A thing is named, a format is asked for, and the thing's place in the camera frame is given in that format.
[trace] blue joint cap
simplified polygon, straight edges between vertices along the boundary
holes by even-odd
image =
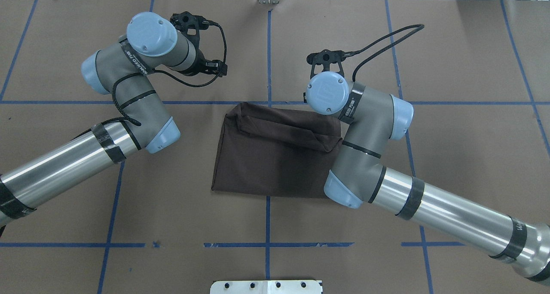
[[[181,133],[179,129],[177,129],[177,125],[175,125],[173,116],[171,116],[165,126],[155,135],[151,143],[149,143],[145,149],[147,149],[149,153],[157,153],[173,144],[180,136]]]
[[[393,95],[391,100],[393,101],[393,130],[389,139],[398,141],[405,136],[413,121],[414,108],[409,102]]]
[[[84,77],[84,81],[86,81],[95,92],[99,94],[109,94],[98,77],[98,69],[96,68],[96,57],[98,56],[98,52],[99,50],[82,62],[82,65],[80,65],[80,72],[82,73],[82,77]]]
[[[306,89],[308,104],[320,114],[333,114],[344,108],[349,86],[344,77],[334,71],[323,71],[311,78]]]
[[[126,37],[138,53],[147,57],[159,57],[174,48],[177,31],[170,21],[158,14],[141,12],[128,24]]]
[[[328,171],[327,181],[324,183],[324,194],[338,204],[349,208],[357,209],[361,206],[361,204],[363,204],[363,200],[360,200],[346,186],[344,186],[342,181],[340,181],[340,179],[338,179],[332,171]]]

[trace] folded cloth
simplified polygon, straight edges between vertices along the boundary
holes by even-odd
[[[240,103],[223,121],[212,190],[326,198],[340,121],[309,111]]]

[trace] light blue plastic cap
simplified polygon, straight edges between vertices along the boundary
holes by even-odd
[[[308,104],[320,114],[333,114],[348,101],[349,86],[344,77],[334,71],[323,71],[311,78],[306,89]]]
[[[177,42],[177,31],[170,21],[154,12],[135,15],[126,28],[132,48],[148,57],[169,53]]]
[[[98,56],[98,52],[99,50],[82,62],[82,65],[80,65],[80,72],[82,73],[82,77],[84,77],[84,81],[86,81],[95,92],[99,94],[109,94],[98,77],[98,70],[96,69],[96,57]]]
[[[393,95],[391,100],[393,100],[393,130],[389,139],[398,141],[403,138],[413,121],[414,108],[409,102]]]
[[[355,194],[353,194],[332,171],[328,171],[326,183],[324,183],[324,194],[338,204],[350,207],[359,208],[363,204]]]
[[[165,126],[163,126],[157,135],[155,135],[155,138],[153,138],[151,143],[149,143],[145,149],[147,149],[149,153],[157,153],[165,147],[173,144],[177,141],[177,139],[179,139],[180,136],[181,133],[175,125],[173,116],[171,116]]]

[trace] robotic arm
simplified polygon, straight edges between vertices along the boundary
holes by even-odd
[[[526,224],[424,181],[380,164],[388,139],[399,140],[413,119],[413,106],[360,82],[347,82],[338,73],[314,74],[315,65],[343,61],[338,52],[322,51],[308,57],[311,80],[308,104],[350,124],[343,147],[328,174],[325,194],[339,204],[359,208],[363,202],[394,215],[452,235],[511,264],[533,282],[550,286],[550,227]]]
[[[124,161],[144,147],[156,153],[177,141],[180,131],[147,79],[163,64],[181,74],[226,75],[223,61],[209,61],[199,50],[199,31],[214,21],[189,12],[170,21],[153,12],[132,18],[118,43],[97,51],[82,64],[86,82],[100,94],[111,94],[123,115],[94,125],[69,143],[0,177],[0,228],[29,215],[51,198]],[[188,35],[193,29],[194,35]]]

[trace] white mounting plate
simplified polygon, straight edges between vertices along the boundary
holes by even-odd
[[[322,284],[318,280],[225,281],[214,282],[210,287],[210,294],[322,294]]]

